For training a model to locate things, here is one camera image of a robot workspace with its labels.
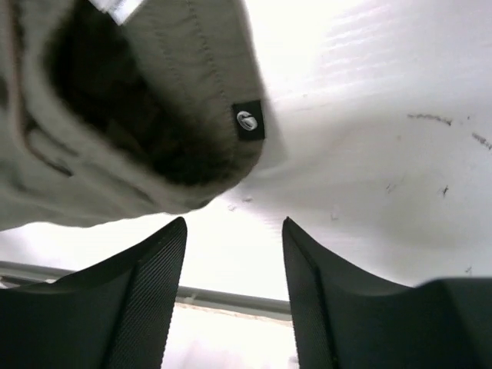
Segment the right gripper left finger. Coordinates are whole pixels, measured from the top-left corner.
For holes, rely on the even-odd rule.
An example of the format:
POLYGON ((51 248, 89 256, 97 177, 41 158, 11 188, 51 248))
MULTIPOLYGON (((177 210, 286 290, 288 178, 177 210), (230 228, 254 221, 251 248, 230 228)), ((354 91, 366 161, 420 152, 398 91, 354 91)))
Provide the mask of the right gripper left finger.
POLYGON ((52 283, 1 292, 3 368, 159 368, 185 257, 176 218, 52 283))

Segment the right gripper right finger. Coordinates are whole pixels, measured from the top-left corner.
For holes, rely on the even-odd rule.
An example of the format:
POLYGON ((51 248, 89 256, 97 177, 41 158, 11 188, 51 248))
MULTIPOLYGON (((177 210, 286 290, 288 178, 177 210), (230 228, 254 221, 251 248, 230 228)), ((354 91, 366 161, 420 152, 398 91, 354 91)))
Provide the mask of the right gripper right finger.
POLYGON ((380 278, 282 224, 302 368, 489 368, 491 280, 380 278))

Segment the olive green shorts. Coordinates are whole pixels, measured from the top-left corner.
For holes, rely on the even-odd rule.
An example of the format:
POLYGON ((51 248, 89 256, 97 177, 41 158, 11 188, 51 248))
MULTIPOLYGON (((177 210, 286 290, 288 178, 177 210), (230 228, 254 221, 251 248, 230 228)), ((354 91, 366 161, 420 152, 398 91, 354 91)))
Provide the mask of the olive green shorts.
POLYGON ((243 1, 3 1, 1 228, 208 205, 279 160, 243 1))

